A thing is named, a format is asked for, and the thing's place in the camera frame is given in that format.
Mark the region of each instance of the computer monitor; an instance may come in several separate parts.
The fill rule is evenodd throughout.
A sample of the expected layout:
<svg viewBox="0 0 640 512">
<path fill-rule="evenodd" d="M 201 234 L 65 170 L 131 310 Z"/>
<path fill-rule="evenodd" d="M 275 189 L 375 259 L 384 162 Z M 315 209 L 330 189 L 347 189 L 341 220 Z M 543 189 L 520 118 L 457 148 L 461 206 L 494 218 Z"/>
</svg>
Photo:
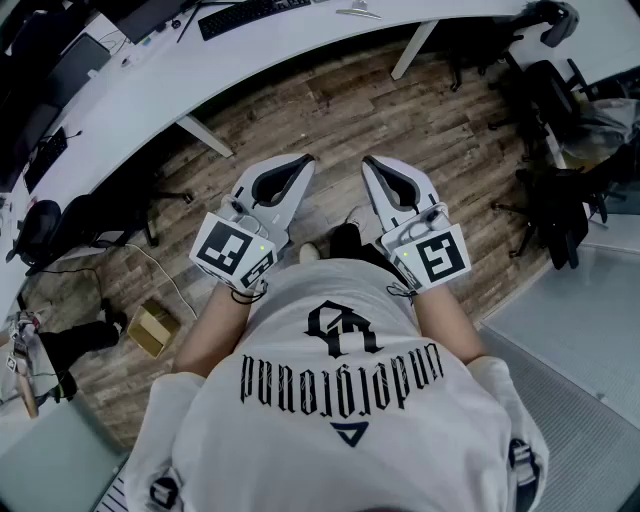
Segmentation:
<svg viewBox="0 0 640 512">
<path fill-rule="evenodd" d="M 60 56 L 57 64 L 45 78 L 40 100 L 63 109 L 91 77 L 91 71 L 100 71 L 111 54 L 88 34 L 82 34 Z"/>
<path fill-rule="evenodd" d="M 133 44 L 193 6 L 194 0 L 93 0 L 92 5 Z"/>
</svg>

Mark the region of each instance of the shoe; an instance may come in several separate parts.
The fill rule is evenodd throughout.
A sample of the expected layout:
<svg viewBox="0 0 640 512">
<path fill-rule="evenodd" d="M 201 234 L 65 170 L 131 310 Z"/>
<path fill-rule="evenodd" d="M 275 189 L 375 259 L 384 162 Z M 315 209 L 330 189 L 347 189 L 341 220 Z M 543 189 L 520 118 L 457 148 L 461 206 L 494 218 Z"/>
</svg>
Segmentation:
<svg viewBox="0 0 640 512">
<path fill-rule="evenodd" d="M 96 320 L 106 324 L 113 323 L 113 308 L 111 307 L 109 299 L 102 299 L 100 302 L 100 311 L 98 312 Z"/>
<path fill-rule="evenodd" d="M 298 256 L 300 263 L 311 263 L 321 259 L 320 251 L 311 242 L 307 242 L 300 247 L 300 254 Z"/>
<path fill-rule="evenodd" d="M 353 224 L 358 228 L 360 234 L 362 234 L 364 230 L 367 229 L 367 207 L 364 205 L 356 206 L 349 212 L 344 223 Z"/>
<path fill-rule="evenodd" d="M 122 311 L 115 313 L 113 315 L 113 326 L 118 331 L 118 337 L 122 336 L 122 334 L 127 329 L 127 323 L 129 322 L 127 315 L 125 315 Z"/>
</svg>

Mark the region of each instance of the gray wall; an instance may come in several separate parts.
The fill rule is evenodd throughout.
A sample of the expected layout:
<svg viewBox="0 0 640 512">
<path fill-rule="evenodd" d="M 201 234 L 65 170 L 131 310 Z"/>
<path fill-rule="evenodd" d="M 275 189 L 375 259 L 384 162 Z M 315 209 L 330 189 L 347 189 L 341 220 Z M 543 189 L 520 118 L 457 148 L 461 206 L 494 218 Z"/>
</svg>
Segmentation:
<svg viewBox="0 0 640 512">
<path fill-rule="evenodd" d="M 0 456 L 0 501 L 11 512 L 89 512 L 123 459 L 76 396 L 35 420 Z"/>
<path fill-rule="evenodd" d="M 491 330 L 480 335 L 509 365 L 549 446 L 549 480 L 536 512 L 617 511 L 640 482 L 640 431 Z"/>
<path fill-rule="evenodd" d="M 640 255 L 580 248 L 483 324 L 640 428 Z"/>
<path fill-rule="evenodd" d="M 579 257 L 485 318 L 481 335 L 549 445 L 540 510 L 615 512 L 640 484 L 640 255 Z"/>
</svg>

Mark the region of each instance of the white cable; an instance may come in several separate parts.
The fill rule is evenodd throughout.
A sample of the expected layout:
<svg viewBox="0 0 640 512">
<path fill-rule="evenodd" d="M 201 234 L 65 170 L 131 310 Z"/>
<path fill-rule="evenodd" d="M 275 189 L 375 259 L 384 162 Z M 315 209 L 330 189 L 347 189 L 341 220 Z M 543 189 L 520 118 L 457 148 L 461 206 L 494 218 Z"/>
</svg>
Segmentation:
<svg viewBox="0 0 640 512">
<path fill-rule="evenodd" d="M 167 279 L 169 281 L 171 281 L 171 284 L 173 284 L 173 287 L 176 289 L 176 292 L 178 292 L 178 296 L 180 297 L 180 299 L 182 299 L 182 302 L 185 303 L 185 305 L 189 308 L 189 310 L 191 311 L 191 314 L 193 315 L 193 318 L 195 318 L 196 320 L 198 319 L 198 315 L 196 315 L 196 312 L 194 311 L 194 309 L 189 305 L 189 303 L 185 300 L 185 298 L 182 296 L 182 294 L 180 293 L 180 290 L 178 290 L 178 285 L 176 284 L 176 282 L 171 279 L 171 277 L 169 277 L 169 274 L 166 273 L 166 271 L 162 268 L 162 265 L 160 265 L 160 263 L 158 263 L 158 260 L 156 260 L 155 258 L 149 256 L 146 252 L 144 252 L 142 249 L 140 249 L 140 247 L 138 247 L 135 244 L 124 244 L 127 247 L 135 247 L 136 249 L 138 249 L 142 254 L 144 254 L 147 258 L 149 258 L 151 261 L 153 261 L 156 265 L 158 265 L 158 268 L 160 270 L 162 270 L 162 273 L 167 276 Z"/>
</svg>

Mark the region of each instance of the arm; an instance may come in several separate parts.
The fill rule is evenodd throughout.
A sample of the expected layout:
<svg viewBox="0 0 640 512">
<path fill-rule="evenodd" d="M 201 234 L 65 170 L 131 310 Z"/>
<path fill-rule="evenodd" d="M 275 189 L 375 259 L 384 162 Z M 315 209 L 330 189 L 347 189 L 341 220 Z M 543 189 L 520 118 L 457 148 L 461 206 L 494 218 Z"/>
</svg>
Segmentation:
<svg viewBox="0 0 640 512">
<path fill-rule="evenodd" d="M 176 354 L 171 371 L 191 372 L 206 379 L 233 352 L 244 333 L 250 310 L 250 304 L 239 304 L 231 298 L 229 288 L 216 286 Z"/>
<path fill-rule="evenodd" d="M 422 335 L 437 341 L 464 364 L 485 355 L 478 333 L 447 285 L 414 298 Z"/>
<path fill-rule="evenodd" d="M 24 401 L 24 405 L 27 407 L 27 412 L 29 413 L 29 418 L 37 418 L 38 405 L 36 404 L 36 399 L 33 396 L 33 390 L 31 389 L 29 379 L 25 375 L 19 373 L 18 383 L 20 386 L 20 394 L 22 395 L 22 400 Z"/>
</svg>

